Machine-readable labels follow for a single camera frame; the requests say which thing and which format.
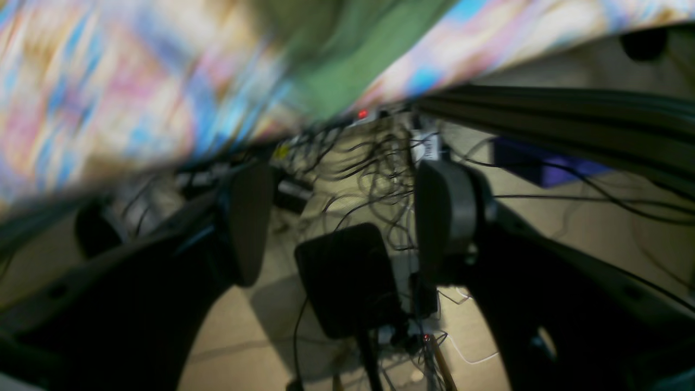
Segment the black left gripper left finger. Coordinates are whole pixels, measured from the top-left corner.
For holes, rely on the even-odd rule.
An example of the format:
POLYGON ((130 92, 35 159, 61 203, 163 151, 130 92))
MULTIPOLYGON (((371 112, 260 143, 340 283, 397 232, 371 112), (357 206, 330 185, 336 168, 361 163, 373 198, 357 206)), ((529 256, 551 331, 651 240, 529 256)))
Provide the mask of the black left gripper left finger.
POLYGON ((211 306, 259 277, 275 184, 263 161, 158 228, 2 311, 2 373, 47 390, 174 390, 211 306))

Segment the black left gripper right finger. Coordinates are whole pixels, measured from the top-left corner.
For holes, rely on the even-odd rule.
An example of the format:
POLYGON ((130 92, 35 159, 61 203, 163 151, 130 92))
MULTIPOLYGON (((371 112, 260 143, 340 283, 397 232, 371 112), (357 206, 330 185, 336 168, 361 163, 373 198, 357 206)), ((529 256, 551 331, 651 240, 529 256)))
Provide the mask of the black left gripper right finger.
POLYGON ((693 306, 544 237, 480 171, 421 163, 415 230, 425 282, 469 290, 512 389, 693 389, 693 306))

